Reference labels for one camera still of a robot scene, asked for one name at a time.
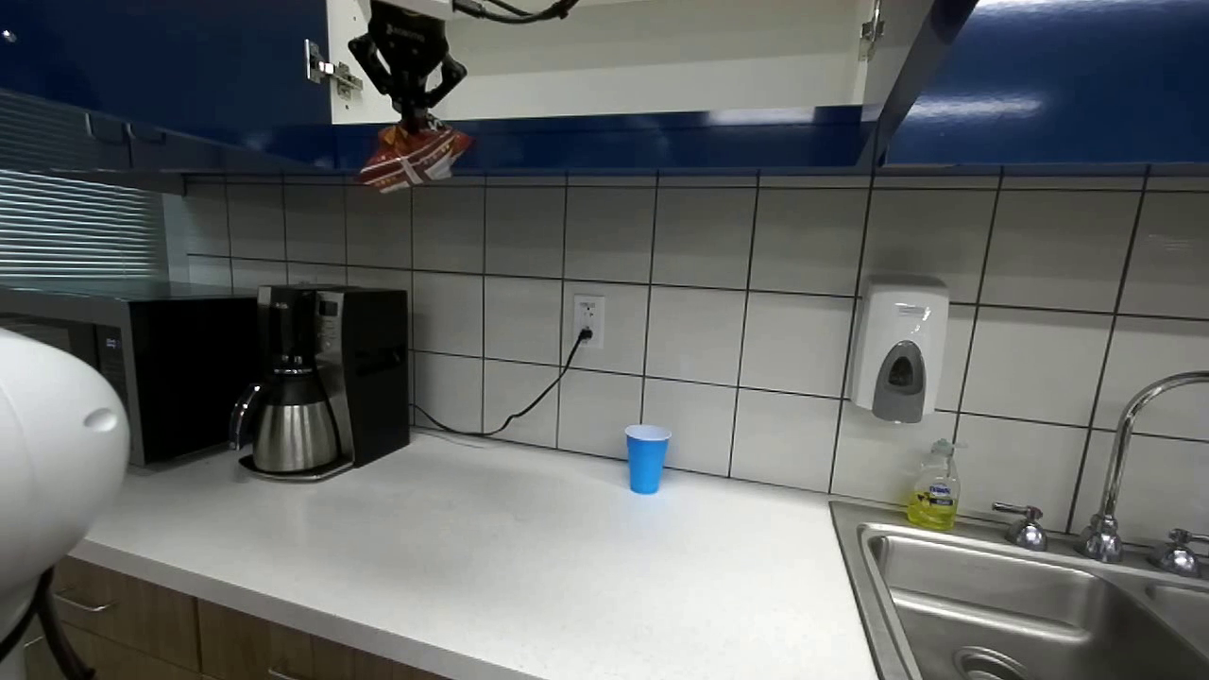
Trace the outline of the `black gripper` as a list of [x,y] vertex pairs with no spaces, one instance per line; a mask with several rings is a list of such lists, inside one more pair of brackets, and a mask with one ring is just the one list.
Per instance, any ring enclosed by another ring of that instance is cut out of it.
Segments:
[[413,126],[425,126],[429,110],[469,74],[469,67],[448,56],[440,20],[390,0],[369,0],[367,35],[352,37],[347,54],[393,110],[401,110],[396,95],[413,95]]

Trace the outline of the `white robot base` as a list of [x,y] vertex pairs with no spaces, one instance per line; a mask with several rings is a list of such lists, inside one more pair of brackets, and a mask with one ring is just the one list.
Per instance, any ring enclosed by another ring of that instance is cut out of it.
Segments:
[[81,359],[0,331],[0,618],[115,498],[128,465],[115,388]]

